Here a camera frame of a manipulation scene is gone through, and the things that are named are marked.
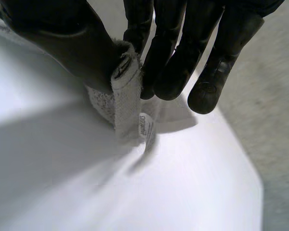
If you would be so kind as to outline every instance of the gloved hand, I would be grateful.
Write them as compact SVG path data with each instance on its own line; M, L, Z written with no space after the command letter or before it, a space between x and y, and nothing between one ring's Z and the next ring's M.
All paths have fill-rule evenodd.
M163 100L173 100L181 94L222 17L214 47L188 97L193 111L211 112L241 50L263 25L262 18L283 1L124 0L128 19L124 40L140 54L149 36L153 7L156 12L157 30L143 66L142 98L150 99L155 94ZM171 56L184 12L182 38Z
M87 86L111 93L120 51L86 0L0 0L0 17Z

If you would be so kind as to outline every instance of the white plastic surface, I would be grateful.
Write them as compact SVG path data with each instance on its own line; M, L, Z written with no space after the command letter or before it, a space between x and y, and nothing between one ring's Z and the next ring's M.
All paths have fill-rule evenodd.
M72 76L0 39L0 231L261 230L239 141L218 109L195 116L135 165L144 147L119 146Z

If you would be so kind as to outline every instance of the terry cloth texture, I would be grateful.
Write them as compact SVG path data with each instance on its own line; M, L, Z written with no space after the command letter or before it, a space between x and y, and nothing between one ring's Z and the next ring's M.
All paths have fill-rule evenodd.
M142 141L138 132L140 113L146 113L160 124L187 122L187 119L190 119L187 126L194 125L192 114L180 98L172 102L162 101L157 97L150 100L140 99L142 73L139 57L130 43L115 43L125 52L111 77L113 94L107 95L90 87L86 88L93 107L114 125L119 141L132 146Z

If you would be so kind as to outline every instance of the white tag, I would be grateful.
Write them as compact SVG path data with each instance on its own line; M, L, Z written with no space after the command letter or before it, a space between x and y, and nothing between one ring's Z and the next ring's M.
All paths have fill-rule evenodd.
M139 114L139 135L145 139L146 149L148 149L154 141L155 123L146 113Z

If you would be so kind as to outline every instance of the gray carpet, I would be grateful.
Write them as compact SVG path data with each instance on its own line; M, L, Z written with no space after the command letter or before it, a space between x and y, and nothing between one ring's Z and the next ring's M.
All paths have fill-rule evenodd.
M265 20L219 107L263 180L263 230L289 231L289 0Z

